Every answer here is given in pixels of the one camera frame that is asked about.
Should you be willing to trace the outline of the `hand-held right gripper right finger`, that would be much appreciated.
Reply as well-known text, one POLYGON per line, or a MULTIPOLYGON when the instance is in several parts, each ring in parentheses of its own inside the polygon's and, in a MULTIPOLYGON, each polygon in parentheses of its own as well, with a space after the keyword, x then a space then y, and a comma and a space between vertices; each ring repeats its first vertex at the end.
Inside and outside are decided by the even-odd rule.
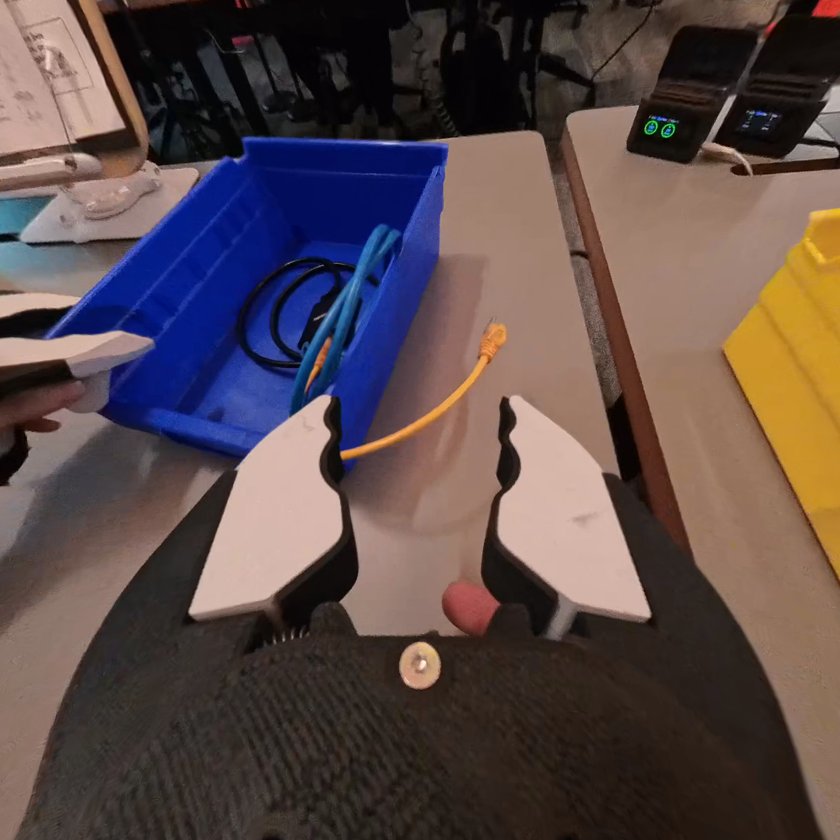
POLYGON ((644 625, 652 609, 591 454, 520 395, 499 405, 498 493, 480 577, 522 606, 535 637, 559 640, 579 615, 644 625))

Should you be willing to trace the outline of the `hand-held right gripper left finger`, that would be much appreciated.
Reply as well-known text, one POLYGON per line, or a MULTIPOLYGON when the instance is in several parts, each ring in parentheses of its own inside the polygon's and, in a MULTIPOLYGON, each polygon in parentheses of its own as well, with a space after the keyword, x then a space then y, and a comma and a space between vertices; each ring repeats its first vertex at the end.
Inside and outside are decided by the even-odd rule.
POLYGON ((359 573, 350 506, 340 482, 340 400, 322 395, 242 460, 198 579, 196 622, 264 614, 309 624, 341 602, 359 573))

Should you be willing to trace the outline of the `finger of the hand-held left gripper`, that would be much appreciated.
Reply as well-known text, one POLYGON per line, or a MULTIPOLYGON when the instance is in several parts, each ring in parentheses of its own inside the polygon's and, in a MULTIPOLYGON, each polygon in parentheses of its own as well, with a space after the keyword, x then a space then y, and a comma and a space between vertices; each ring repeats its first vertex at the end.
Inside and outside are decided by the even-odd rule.
POLYGON ((74 413, 98 413, 109 401, 111 371, 154 348, 154 341, 129 332, 71 334, 54 339, 1 340, 1 397, 76 381, 83 396, 74 413))
POLYGON ((2 293, 1 339, 42 339, 79 300, 57 293, 2 293))

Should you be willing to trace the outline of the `blue plastic bin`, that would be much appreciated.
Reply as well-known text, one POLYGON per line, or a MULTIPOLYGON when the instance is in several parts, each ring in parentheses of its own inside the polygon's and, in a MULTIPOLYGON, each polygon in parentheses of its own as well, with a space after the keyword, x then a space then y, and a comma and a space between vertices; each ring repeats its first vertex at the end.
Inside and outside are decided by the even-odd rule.
POLYGON ((111 375, 101 415, 122 427, 241 458, 326 395, 357 448, 438 261, 447 158, 443 143, 247 139, 49 336, 154 341, 111 375))

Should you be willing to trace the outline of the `black ethernet splitter box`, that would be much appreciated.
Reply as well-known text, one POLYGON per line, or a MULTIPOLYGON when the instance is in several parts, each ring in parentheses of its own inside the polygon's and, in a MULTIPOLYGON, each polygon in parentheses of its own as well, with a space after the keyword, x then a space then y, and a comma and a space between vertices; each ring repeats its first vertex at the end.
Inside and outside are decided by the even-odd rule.
MULTIPOLYGON (((298 349, 300 351, 301 358, 303 358, 304 354, 308 351, 308 347, 316 335, 317 330, 320 328, 323 320, 326 319, 338 295, 339 293, 336 290, 328 291, 312 307, 307 323, 301 332, 298 342, 298 349)), ((355 304, 349 330, 345 338, 345 348, 347 348, 354 339, 356 325, 361 313, 362 302, 362 299, 358 299, 355 304)))

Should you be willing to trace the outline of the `grey desk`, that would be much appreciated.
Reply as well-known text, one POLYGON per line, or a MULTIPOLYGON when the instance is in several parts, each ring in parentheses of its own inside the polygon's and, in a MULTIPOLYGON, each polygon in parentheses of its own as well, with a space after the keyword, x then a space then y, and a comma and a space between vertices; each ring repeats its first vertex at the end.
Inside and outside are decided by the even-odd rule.
POLYGON ((838 582, 722 344, 838 169, 735 175, 626 150, 636 108, 567 118, 563 164, 650 505, 738 619, 838 838, 838 582))
MULTIPOLYGON (((452 631, 440 598, 451 581, 478 580, 502 396, 524 396, 617 472, 542 136, 448 145, 439 260, 371 437, 451 393, 489 320, 508 341, 455 410, 346 480, 360 575, 345 605, 365 634, 452 631)), ((30 437, 2 489, 2 838, 17 833, 62 697, 112 604, 232 465, 99 415, 58 419, 59 431, 30 437)))

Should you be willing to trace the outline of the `person's left hand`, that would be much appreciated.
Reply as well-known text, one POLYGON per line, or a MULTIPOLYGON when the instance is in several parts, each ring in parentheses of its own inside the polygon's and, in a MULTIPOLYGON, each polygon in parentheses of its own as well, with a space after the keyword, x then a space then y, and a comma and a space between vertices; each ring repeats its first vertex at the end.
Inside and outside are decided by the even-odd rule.
POLYGON ((6 396, 1 400, 1 454, 13 445, 15 430, 49 434, 60 429, 61 422, 52 415, 78 402, 86 386, 79 381, 43 385, 6 396))

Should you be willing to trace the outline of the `person's right hand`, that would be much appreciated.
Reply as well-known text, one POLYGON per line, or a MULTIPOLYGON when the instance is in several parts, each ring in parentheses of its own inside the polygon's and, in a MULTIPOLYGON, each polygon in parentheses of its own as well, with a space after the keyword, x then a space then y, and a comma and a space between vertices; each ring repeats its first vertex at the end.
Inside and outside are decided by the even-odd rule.
POLYGON ((454 581, 442 596, 442 609, 448 621, 462 634, 482 637, 499 608, 499 601, 482 585, 454 581))

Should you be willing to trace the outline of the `teal pad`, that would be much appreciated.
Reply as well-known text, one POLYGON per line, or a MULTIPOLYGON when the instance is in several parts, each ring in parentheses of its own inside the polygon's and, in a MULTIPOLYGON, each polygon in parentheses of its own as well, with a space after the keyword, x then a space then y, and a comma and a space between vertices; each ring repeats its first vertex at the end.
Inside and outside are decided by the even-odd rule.
POLYGON ((1 242, 12 242, 53 200, 52 196, 6 197, 0 202, 1 242))

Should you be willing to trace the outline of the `clear plastic holder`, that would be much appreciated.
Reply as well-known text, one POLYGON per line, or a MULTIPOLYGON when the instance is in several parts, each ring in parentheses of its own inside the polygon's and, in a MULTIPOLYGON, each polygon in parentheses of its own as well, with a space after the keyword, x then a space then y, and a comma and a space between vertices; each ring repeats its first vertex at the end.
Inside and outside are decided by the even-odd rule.
POLYGON ((60 191, 78 206, 81 217, 100 221, 125 213, 160 188, 161 169, 147 161, 128 177, 72 183, 60 191))

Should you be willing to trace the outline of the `open printed book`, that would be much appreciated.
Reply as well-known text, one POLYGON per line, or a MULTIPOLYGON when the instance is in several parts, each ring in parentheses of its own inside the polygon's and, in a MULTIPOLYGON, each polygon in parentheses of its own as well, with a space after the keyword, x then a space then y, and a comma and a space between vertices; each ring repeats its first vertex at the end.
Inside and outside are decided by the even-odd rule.
POLYGON ((2 157, 82 147, 129 129, 82 2, 2 1, 2 157))

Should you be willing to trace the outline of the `wooden book stand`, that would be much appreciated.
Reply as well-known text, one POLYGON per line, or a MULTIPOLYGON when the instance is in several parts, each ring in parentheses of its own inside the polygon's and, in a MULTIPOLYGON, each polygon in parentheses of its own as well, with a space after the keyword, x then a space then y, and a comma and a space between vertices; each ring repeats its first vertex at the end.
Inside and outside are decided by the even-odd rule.
POLYGON ((69 6, 102 78, 92 89, 93 127, 81 147, 98 159, 101 179, 127 177, 138 172, 148 156, 149 132, 143 112, 98 3, 69 1, 69 6))

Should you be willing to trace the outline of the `yellow plastic bin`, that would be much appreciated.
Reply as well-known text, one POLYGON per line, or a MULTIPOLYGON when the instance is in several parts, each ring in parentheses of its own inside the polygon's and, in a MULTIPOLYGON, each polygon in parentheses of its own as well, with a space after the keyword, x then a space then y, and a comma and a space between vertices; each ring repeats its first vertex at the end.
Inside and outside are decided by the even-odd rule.
POLYGON ((838 208, 810 214, 722 351, 838 576, 838 208))

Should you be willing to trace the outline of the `black office chair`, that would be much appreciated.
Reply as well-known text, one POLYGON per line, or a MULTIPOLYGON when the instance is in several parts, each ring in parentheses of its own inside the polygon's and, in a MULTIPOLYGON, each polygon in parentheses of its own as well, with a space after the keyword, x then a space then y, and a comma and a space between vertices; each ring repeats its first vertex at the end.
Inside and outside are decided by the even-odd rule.
POLYGON ((537 129, 540 74, 582 89, 584 107, 594 106, 594 79, 543 48, 551 15, 571 13, 578 28, 589 10, 572 1, 453 2, 437 65, 451 134, 537 129))

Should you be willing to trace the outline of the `black charging dock with screen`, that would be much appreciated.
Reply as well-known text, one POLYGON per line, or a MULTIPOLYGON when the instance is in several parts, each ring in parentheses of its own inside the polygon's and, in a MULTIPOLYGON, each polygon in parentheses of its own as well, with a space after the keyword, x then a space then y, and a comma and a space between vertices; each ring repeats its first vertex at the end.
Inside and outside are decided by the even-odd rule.
POLYGON ((824 109, 838 76, 838 17, 783 17, 764 40, 715 143, 784 158, 824 109))
POLYGON ((747 28, 681 28, 654 89, 637 108, 627 152, 683 164, 693 161, 758 40, 758 34, 747 28))

